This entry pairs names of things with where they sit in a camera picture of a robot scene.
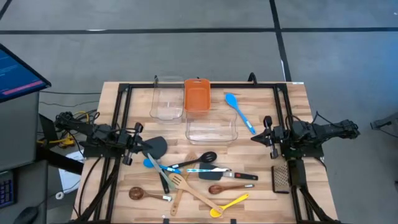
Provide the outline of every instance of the wooden table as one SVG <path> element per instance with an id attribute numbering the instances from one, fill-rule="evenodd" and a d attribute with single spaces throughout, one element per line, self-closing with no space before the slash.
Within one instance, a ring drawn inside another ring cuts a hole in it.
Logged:
<path id="1" fill-rule="evenodd" d="M 118 82 L 106 82 L 104 84 L 98 106 L 101 116 L 96 120 L 96 123 L 111 124 L 118 85 Z M 312 115 L 305 86 L 301 83 L 288 83 L 287 86 L 293 114 L 304 121 L 311 121 Z M 241 110 L 255 127 L 257 133 L 264 130 L 262 120 L 265 115 L 272 116 L 274 126 L 278 125 L 275 100 L 271 89 L 214 88 L 211 90 L 211 107 L 213 110 L 229 108 L 224 101 L 226 92 L 236 95 Z M 270 159 L 270 148 L 251 141 L 252 134 L 245 127 L 242 119 L 238 118 L 236 123 L 239 133 L 238 139 L 229 146 L 192 145 L 185 137 L 186 124 L 184 122 L 182 124 L 158 124 L 149 116 L 152 93 L 153 89 L 151 88 L 133 90 L 127 126 L 134 127 L 135 122 L 142 123 L 144 125 L 144 131 L 141 134 L 143 139 L 156 136 L 166 138 L 169 148 L 166 155 L 162 157 L 163 164 L 171 165 L 182 162 L 190 151 L 195 152 L 197 156 L 207 151 L 215 151 L 218 155 L 214 162 L 216 165 L 229 167 L 235 172 L 256 174 L 259 176 L 259 180 L 245 181 L 223 177 L 219 182 L 215 182 L 201 180 L 197 174 L 191 174 L 188 183 L 218 205 L 226 205 L 246 192 L 249 193 L 249 198 L 227 209 L 221 218 L 211 218 L 208 206 L 189 193 L 184 192 L 177 215 L 173 217 L 170 215 L 172 202 L 154 198 L 133 201 L 129 198 L 129 189 L 134 186 L 142 187 L 152 194 L 163 194 L 159 174 L 154 169 L 147 169 L 142 165 L 144 156 L 141 153 L 135 154 L 132 166 L 121 165 L 112 223 L 162 223 L 164 218 L 169 218 L 171 223 L 230 223 L 232 218 L 237 219 L 238 223 L 295 223 L 291 195 L 275 194 L 271 186 L 271 166 L 283 164 L 284 159 L 281 156 L 277 159 Z M 282 97 L 280 98 L 284 108 L 284 100 Z M 122 115 L 123 108 L 120 109 L 119 123 Z M 88 159 L 85 161 L 82 180 L 85 179 L 95 160 Z M 337 218 L 325 168 L 315 159 L 309 158 L 304 159 L 304 161 L 310 193 L 327 215 Z M 103 159 L 94 168 L 87 182 L 83 194 L 83 208 L 90 204 L 98 191 L 102 168 Z M 218 195 L 211 195 L 208 193 L 208 188 L 215 183 L 253 183 L 256 187 L 253 189 L 229 190 Z M 80 183 L 78 196 L 82 185 L 83 181 Z M 171 191 L 170 194 L 175 197 L 176 191 Z M 75 201 L 76 208 L 79 201 L 78 196 Z M 102 218 L 106 213 L 107 198 L 106 195 L 105 200 L 103 200 Z M 303 199 L 300 200 L 302 213 L 305 213 Z"/>

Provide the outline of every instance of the orange container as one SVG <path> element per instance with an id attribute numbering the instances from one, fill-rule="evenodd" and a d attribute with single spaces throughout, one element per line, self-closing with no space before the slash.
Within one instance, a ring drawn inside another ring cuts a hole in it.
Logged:
<path id="1" fill-rule="evenodd" d="M 193 78 L 185 81 L 184 108 L 187 111 L 210 110 L 210 81 Z"/>

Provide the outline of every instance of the black ladle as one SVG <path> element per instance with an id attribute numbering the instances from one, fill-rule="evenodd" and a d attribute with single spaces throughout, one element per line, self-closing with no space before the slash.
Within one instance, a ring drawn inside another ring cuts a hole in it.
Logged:
<path id="1" fill-rule="evenodd" d="M 171 165 L 169 167 L 171 168 L 179 168 L 179 167 L 183 167 L 189 164 L 193 164 L 196 162 L 213 162 L 217 159 L 217 154 L 215 152 L 205 152 L 203 153 L 203 155 L 201 155 L 198 159 L 192 160 L 192 161 L 187 161 L 187 162 L 182 162 L 179 164 L 175 164 L 175 165 Z"/>

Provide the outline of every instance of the yellow spatula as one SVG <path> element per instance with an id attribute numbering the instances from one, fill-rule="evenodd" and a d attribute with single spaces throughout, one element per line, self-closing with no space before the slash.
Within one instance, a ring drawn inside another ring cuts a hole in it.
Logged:
<path id="1" fill-rule="evenodd" d="M 220 206 L 220 207 L 221 207 L 223 210 L 226 210 L 226 209 L 229 208 L 230 206 L 232 206 L 232 205 L 234 205 L 234 204 L 236 204 L 236 203 L 239 203 L 239 202 L 245 200 L 245 199 L 248 198 L 248 197 L 249 197 L 249 194 L 244 194 L 244 195 L 238 197 L 235 201 L 233 201 L 233 202 L 231 202 L 231 203 L 229 203 L 229 204 L 227 204 L 227 205 Z M 214 208 L 212 208 L 212 209 L 210 210 L 210 216 L 213 217 L 213 218 L 220 217 L 221 215 L 222 215 L 222 213 L 217 212 Z"/>

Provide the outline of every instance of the computer monitor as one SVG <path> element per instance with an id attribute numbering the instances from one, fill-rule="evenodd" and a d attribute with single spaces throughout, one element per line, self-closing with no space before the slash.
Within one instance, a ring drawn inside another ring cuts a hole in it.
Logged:
<path id="1" fill-rule="evenodd" d="M 0 44 L 0 103 L 50 86 L 48 80 Z"/>

